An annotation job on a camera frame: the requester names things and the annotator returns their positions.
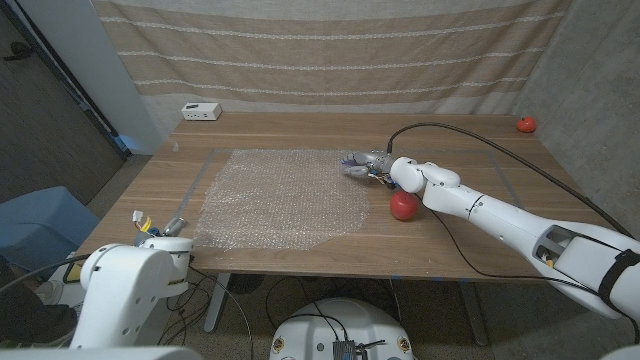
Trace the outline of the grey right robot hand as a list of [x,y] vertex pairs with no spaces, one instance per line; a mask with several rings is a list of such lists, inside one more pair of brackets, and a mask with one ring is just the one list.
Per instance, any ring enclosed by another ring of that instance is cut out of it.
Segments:
[[390,189],[396,183],[390,176],[393,163],[396,161],[390,153],[383,151],[352,152],[341,160],[341,172],[357,178],[373,178]]

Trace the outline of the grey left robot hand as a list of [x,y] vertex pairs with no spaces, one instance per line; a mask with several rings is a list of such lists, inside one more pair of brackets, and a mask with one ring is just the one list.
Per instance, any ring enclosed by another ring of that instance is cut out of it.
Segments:
[[189,222],[182,217],[172,218],[162,229],[163,237],[177,237],[180,232],[189,225]]

